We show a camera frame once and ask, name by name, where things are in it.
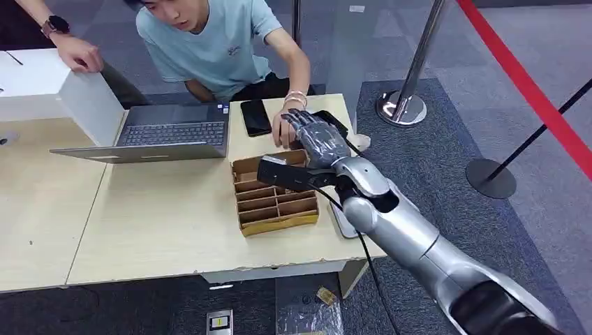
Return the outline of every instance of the silver robotic arm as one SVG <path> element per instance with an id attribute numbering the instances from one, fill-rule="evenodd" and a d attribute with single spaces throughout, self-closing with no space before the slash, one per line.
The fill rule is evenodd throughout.
<path id="1" fill-rule="evenodd" d="M 310 165 L 336 175 L 352 226 L 408 270 L 460 334 L 560 334 L 553 314 L 533 295 L 460 251 L 376 166 L 350 157 L 335 127 L 296 110 L 284 119 L 296 128 Z"/>

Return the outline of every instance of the black hair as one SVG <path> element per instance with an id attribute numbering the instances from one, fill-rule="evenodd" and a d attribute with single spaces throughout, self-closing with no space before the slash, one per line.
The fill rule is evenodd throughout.
<path id="1" fill-rule="evenodd" d="M 124 0 L 126 5 L 133 10 L 139 10 L 142 6 L 144 6 L 143 0 Z"/>

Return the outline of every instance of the laptop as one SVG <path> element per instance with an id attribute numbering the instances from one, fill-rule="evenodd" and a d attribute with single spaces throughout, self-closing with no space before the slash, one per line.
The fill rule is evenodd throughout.
<path id="1" fill-rule="evenodd" d="M 228 103 L 132 107 L 115 146 L 50 152 L 111 164 L 223 158 L 229 109 Z"/>

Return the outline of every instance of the light blue t-shirt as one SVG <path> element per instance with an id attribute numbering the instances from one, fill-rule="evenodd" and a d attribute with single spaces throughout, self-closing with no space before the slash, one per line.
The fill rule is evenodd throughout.
<path id="1" fill-rule="evenodd" d="M 271 72 L 268 60 L 253 53 L 251 40 L 281 28 L 264 0 L 209 0 L 209 18 L 198 35 L 160 21 L 147 8 L 135 23 L 163 80 L 197 79 L 226 101 Z"/>

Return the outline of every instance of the stanchion post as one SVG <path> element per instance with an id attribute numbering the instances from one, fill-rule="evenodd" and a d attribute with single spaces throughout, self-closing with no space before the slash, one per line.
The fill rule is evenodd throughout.
<path id="1" fill-rule="evenodd" d="M 590 89 L 592 89 L 592 79 L 559 108 L 559 114 L 563 115 L 567 112 Z M 546 130 L 547 126 L 543 124 L 501 164 L 486 158 L 471 161 L 466 166 L 466 178 L 469 184 L 479 193 L 490 198 L 506 199 L 510 197 L 516 192 L 516 179 L 506 167 Z"/>
<path id="2" fill-rule="evenodd" d="M 300 0 L 292 0 L 292 38 L 300 47 Z"/>
<path id="3" fill-rule="evenodd" d="M 384 103 L 378 106 L 376 112 L 389 124 L 400 127 L 411 127 L 420 123 L 426 117 L 427 107 L 425 102 L 413 93 L 415 92 L 420 74 L 423 71 L 429 47 L 438 30 L 444 3 L 445 0 L 434 0 L 401 91 L 383 94 L 379 98 Z"/>

